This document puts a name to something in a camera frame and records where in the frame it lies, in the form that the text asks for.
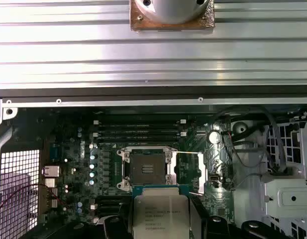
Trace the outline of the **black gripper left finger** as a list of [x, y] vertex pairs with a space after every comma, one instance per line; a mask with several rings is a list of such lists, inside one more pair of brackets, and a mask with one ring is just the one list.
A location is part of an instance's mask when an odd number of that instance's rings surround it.
[[77, 199], [61, 213], [54, 239], [131, 239], [131, 199]]

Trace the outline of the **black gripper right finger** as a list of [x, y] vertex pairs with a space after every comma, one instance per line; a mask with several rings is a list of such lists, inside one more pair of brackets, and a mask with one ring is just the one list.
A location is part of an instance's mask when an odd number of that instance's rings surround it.
[[283, 239], [284, 235], [260, 221], [238, 228], [220, 216], [211, 216], [198, 197], [190, 197], [190, 226], [196, 239]]

